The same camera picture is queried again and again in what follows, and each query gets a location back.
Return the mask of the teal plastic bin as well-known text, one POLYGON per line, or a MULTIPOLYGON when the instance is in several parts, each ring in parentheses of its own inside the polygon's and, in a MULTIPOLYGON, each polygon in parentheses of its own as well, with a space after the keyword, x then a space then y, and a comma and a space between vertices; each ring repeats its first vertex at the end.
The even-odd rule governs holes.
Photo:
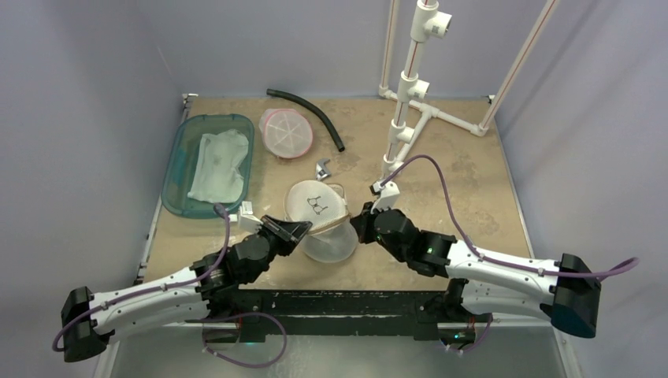
POLYGON ((249 190, 254 130, 240 114, 204 114, 183 122, 169 157, 162 205, 190 219, 215 218, 216 203, 234 213, 249 190))

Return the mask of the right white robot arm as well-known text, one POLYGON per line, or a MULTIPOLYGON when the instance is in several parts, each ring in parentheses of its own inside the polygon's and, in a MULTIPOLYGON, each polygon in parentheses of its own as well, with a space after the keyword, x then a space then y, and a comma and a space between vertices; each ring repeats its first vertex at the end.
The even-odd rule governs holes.
POLYGON ((400 210, 374 210, 369 202, 350 222, 360 243, 377 243, 422 276, 449 279, 442 309, 454 321, 509 313, 549 321, 576 337, 596 336, 602 284, 578 256, 555 261, 474 253, 453 235, 421 230, 400 210))

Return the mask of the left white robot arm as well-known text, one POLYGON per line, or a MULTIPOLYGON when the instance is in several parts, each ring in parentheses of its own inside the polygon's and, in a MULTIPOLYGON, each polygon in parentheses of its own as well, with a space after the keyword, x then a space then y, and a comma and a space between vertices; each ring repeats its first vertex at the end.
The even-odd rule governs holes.
POLYGON ((227 321, 235 301, 222 292, 253 283, 275 257, 291 254, 311 227, 309 221, 264 216, 241 242, 225 241, 218 252, 161 279, 106 293, 73 289, 61 309, 62 328, 52 349, 66 362, 78 362, 101 354, 114 336, 141 326, 185 321, 197 313, 227 321))

